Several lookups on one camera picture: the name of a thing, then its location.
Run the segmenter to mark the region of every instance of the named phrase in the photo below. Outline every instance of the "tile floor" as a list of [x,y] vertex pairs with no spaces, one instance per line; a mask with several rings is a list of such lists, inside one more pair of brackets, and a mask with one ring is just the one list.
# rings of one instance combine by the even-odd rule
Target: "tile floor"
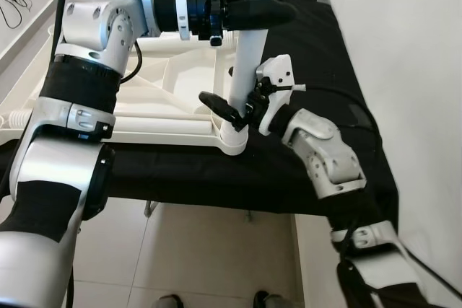
[[[0,220],[11,210],[0,204]],[[84,222],[74,308],[151,308],[173,292],[186,308],[250,308],[265,289],[301,302],[291,216],[111,198]]]

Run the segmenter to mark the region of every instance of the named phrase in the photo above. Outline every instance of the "white vertical pole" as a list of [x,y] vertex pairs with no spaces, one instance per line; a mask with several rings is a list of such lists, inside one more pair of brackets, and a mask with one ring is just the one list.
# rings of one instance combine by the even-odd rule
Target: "white vertical pole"
[[[239,34],[228,102],[241,115],[245,114],[247,96],[255,87],[256,68],[261,63],[267,34],[268,30],[243,30]],[[237,133],[228,122],[223,122],[220,134],[224,142],[238,145],[247,141],[248,129]]]

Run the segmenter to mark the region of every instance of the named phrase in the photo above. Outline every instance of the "white plastic base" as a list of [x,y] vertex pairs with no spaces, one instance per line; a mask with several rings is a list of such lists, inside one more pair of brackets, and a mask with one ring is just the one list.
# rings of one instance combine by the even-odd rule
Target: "white plastic base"
[[[237,155],[247,144],[220,136],[222,119],[199,100],[202,91],[227,98],[232,78],[237,39],[226,34],[221,48],[208,42],[182,42],[178,34],[139,39],[143,66],[117,95],[117,117],[109,142],[214,146],[225,154]],[[18,139],[34,107],[48,70],[50,37],[11,92],[0,104],[0,146]],[[136,54],[128,60],[127,74],[137,63]]]

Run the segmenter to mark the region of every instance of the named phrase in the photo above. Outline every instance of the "black cloth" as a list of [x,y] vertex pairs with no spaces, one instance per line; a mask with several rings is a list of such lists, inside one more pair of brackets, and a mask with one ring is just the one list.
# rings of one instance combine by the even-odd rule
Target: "black cloth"
[[[298,84],[344,89],[362,99],[332,8],[316,0],[286,1],[300,13],[294,22],[269,30],[263,61],[290,54]],[[367,125],[356,107],[334,94],[295,92],[291,103],[337,124]],[[385,156],[374,163],[374,136],[360,129],[342,131],[342,136],[356,151],[383,213],[397,226],[396,185]],[[274,213],[326,212],[317,202],[302,162],[276,136],[250,130],[246,150],[236,157],[216,148],[110,145],[116,160],[111,196]],[[0,170],[6,167],[13,146],[0,148]]]

